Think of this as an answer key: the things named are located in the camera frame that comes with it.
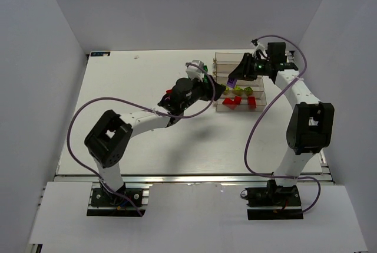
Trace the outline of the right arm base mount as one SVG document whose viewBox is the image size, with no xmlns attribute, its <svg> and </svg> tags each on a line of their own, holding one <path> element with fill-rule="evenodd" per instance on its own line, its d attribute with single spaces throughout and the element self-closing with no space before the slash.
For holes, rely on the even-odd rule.
<svg viewBox="0 0 377 253">
<path fill-rule="evenodd" d="M 277 190 L 246 188 L 240 197 L 247 202 L 249 221 L 278 221 L 303 219 L 302 203 L 298 188 L 281 188 Z"/>
</svg>

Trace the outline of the red curved lego piece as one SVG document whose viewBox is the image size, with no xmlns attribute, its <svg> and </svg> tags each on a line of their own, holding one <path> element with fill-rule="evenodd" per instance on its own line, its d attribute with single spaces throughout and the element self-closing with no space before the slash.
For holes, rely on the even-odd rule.
<svg viewBox="0 0 377 253">
<path fill-rule="evenodd" d="M 223 105 L 234 105 L 234 101 L 231 98 L 225 98 L 222 102 Z"/>
</svg>

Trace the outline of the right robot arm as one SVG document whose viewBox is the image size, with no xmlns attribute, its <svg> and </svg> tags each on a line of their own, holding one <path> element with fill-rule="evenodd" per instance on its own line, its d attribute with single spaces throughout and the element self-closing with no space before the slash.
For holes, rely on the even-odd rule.
<svg viewBox="0 0 377 253">
<path fill-rule="evenodd" d="M 276 186 L 291 188 L 308 161 L 329 146 L 335 108 L 320 101 L 307 87 L 304 70 L 288 60 L 285 42 L 270 42 L 267 47 L 253 40 L 253 53 L 245 53 L 239 65 L 229 74 L 228 84 L 253 81 L 267 76 L 280 89 L 292 107 L 287 130 L 287 151 L 273 172 Z"/>
</svg>

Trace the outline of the red small lego brick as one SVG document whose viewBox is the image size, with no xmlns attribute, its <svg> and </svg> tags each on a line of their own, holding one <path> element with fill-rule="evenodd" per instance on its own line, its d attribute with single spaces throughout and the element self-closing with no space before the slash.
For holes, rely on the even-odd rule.
<svg viewBox="0 0 377 253">
<path fill-rule="evenodd" d="M 235 98 L 234 98 L 234 104 L 236 104 L 236 105 L 240 105 L 241 104 L 241 102 L 242 102 L 242 98 L 241 97 L 238 97 L 238 96 L 236 96 Z"/>
</svg>

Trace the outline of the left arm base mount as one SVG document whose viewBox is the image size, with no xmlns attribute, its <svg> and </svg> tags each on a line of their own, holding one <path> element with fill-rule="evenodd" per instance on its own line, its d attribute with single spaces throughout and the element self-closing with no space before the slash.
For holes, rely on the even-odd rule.
<svg viewBox="0 0 377 253">
<path fill-rule="evenodd" d="M 142 217 L 148 202 L 148 190 L 143 188 L 120 189 L 122 197 L 107 192 L 101 185 L 92 187 L 87 216 Z"/>
</svg>

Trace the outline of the purple curved lego piece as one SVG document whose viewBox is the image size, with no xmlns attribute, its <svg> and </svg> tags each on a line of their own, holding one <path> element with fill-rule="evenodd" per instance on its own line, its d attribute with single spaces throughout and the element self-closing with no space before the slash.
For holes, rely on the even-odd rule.
<svg viewBox="0 0 377 253">
<path fill-rule="evenodd" d="M 236 83 L 237 83 L 237 79 L 236 78 L 228 78 L 226 85 L 228 87 L 230 87 L 230 88 L 235 88 Z"/>
</svg>

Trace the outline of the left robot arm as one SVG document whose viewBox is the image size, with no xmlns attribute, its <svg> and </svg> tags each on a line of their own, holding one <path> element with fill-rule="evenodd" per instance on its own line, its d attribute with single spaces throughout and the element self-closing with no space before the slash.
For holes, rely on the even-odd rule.
<svg viewBox="0 0 377 253">
<path fill-rule="evenodd" d="M 123 115 L 117 114 L 114 110 L 104 112 L 86 136 L 84 144 L 95 159 L 101 176 L 101 187 L 111 199 L 125 194 L 119 161 L 130 139 L 144 132 L 176 124 L 184 115 L 184 111 L 199 100 L 218 100 L 226 88 L 218 83 L 212 84 L 212 81 L 213 77 L 206 80 L 178 79 L 157 104 L 159 112 L 166 111 L 172 115 L 171 117 L 147 111 Z"/>
</svg>

